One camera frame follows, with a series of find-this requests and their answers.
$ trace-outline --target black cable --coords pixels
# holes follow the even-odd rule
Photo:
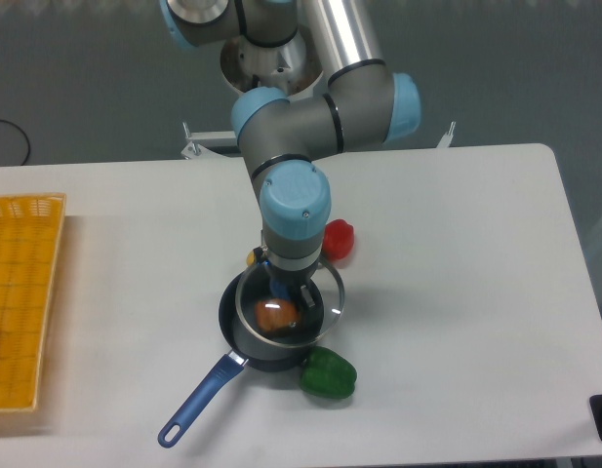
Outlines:
[[[19,127],[14,122],[11,122],[10,120],[0,119],[0,124],[6,124],[10,125],[11,127],[14,127],[23,135],[23,138],[25,138],[25,143],[27,144],[27,152],[25,153],[25,157],[23,158],[22,163],[20,163],[21,166],[24,166],[27,163],[27,160],[29,159],[29,154],[31,153],[31,143],[29,142],[29,136],[27,136],[27,133],[24,129]]]

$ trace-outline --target blue pan handle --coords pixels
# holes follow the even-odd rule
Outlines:
[[[174,446],[224,384],[240,373],[247,362],[248,360],[238,356],[233,350],[222,356],[160,431],[157,436],[160,446],[165,449]],[[171,432],[174,432],[174,435],[168,439]]]

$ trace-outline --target yellow plastic tray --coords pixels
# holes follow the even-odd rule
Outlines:
[[[36,408],[65,200],[0,197],[0,411]]]

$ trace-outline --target blue joint cap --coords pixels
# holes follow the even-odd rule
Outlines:
[[[406,73],[394,73],[394,106],[391,123],[384,142],[412,134],[421,119],[420,95],[416,84]]]
[[[276,100],[288,100],[288,97],[278,88],[255,88],[235,101],[231,109],[231,126],[235,138],[240,139],[240,134],[246,123],[251,120],[262,107]]]
[[[306,161],[285,161],[268,173],[260,193],[263,222],[284,239],[319,234],[331,213],[331,189],[322,171]]]
[[[175,23],[175,19],[173,18],[173,14],[171,13],[171,8],[168,6],[167,0],[160,0],[160,10],[162,11],[164,22],[168,27],[168,32],[171,33],[171,37],[180,46],[180,49],[184,49],[185,51],[197,49],[196,46],[193,46],[192,44],[187,42],[187,40],[177,29],[177,24]]]

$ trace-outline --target green bell pepper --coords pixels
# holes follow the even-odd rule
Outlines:
[[[327,348],[309,352],[301,375],[302,391],[317,397],[343,400],[355,391],[357,370],[346,359]]]

